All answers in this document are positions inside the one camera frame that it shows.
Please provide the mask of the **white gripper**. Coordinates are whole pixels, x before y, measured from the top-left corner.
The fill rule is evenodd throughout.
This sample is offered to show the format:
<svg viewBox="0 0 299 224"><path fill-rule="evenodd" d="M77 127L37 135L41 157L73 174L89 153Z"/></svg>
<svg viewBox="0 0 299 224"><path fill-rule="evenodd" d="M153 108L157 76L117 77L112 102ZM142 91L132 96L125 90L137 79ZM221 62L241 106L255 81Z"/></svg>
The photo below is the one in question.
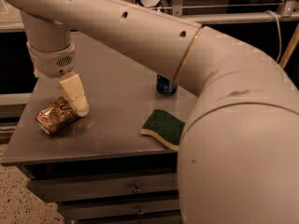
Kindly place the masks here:
<svg viewBox="0 0 299 224"><path fill-rule="evenodd" d="M76 65L74 44L70 43L65 49L52 52L39 51L33 48L29 42L26 43L26 46L34 65L35 77L60 77L60 88L65 99L80 117L85 117L89 113L85 90L80 76L71 72Z"/></svg>

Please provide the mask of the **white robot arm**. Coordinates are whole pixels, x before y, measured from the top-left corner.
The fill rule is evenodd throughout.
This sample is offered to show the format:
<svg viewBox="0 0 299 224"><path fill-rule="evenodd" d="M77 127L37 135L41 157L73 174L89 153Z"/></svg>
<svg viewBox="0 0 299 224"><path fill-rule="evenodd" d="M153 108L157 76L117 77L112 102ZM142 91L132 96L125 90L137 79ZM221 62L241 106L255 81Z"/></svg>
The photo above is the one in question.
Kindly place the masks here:
<svg viewBox="0 0 299 224"><path fill-rule="evenodd" d="M3 164L32 182L163 165L140 135L154 108L186 122L178 189L87 187L84 224L299 224L298 91L253 46L122 0L5 0L39 72Z"/></svg>

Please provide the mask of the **yellow robot base frame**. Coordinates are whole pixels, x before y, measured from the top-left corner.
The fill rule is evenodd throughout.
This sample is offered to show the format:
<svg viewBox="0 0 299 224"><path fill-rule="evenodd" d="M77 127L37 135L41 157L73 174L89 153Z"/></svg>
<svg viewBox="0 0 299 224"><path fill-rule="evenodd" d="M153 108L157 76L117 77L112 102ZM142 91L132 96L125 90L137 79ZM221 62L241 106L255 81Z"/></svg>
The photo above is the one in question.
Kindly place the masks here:
<svg viewBox="0 0 299 224"><path fill-rule="evenodd" d="M297 47L297 45L299 44L299 23L297 24L292 38L287 46L287 48L284 51L284 54L280 60L279 66L284 69L289 61L289 59L292 56L292 53L294 52L295 48Z"/></svg>

